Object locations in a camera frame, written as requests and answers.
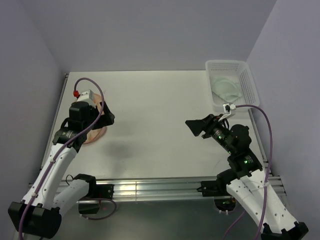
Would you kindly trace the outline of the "light green bra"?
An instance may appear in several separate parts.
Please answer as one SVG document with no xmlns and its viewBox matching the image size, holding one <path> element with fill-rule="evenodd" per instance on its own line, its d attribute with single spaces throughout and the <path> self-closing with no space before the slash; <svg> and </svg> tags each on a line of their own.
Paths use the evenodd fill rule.
<svg viewBox="0 0 320 240">
<path fill-rule="evenodd" d="M 211 91 L 228 103 L 242 97 L 240 85 L 226 77 L 214 77 L 210 80 Z"/>
</svg>

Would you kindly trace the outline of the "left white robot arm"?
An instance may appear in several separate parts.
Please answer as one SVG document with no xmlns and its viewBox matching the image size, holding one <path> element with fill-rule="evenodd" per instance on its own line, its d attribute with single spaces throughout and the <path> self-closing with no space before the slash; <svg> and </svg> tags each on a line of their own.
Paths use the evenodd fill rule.
<svg viewBox="0 0 320 240">
<path fill-rule="evenodd" d="M 63 216 L 77 201 L 101 197 L 96 178 L 83 173 L 76 175 L 69 186 L 57 193 L 68 166 L 87 140 L 88 132 L 114 124 L 115 116 L 106 102 L 100 102 L 100 106 L 87 101 L 71 104 L 69 116 L 55 133 L 49 157 L 36 181 L 21 201 L 10 204 L 8 214 L 19 239 L 24 235 L 53 238 Z"/>
</svg>

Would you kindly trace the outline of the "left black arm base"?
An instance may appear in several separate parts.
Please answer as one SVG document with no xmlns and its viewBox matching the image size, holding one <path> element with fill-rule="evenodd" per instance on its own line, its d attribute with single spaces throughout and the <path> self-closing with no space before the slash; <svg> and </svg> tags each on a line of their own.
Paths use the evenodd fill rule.
<svg viewBox="0 0 320 240">
<path fill-rule="evenodd" d="M 100 199 L 96 202 L 89 203 L 80 203 L 78 205 L 78 212 L 81 215 L 94 215 L 97 214 L 102 201 L 104 200 L 112 200 L 114 194 L 114 185 L 113 184 L 98 184 L 92 194 L 88 199 L 92 200 L 94 198 Z"/>
</svg>

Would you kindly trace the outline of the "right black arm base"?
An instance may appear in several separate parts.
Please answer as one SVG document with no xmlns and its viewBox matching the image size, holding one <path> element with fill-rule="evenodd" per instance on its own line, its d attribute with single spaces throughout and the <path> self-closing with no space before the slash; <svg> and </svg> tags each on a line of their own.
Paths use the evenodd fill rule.
<svg viewBox="0 0 320 240">
<path fill-rule="evenodd" d="M 227 192 L 226 184 L 221 180 L 201 181 L 200 187 L 196 190 L 201 193 L 203 197 L 231 197 Z"/>
</svg>

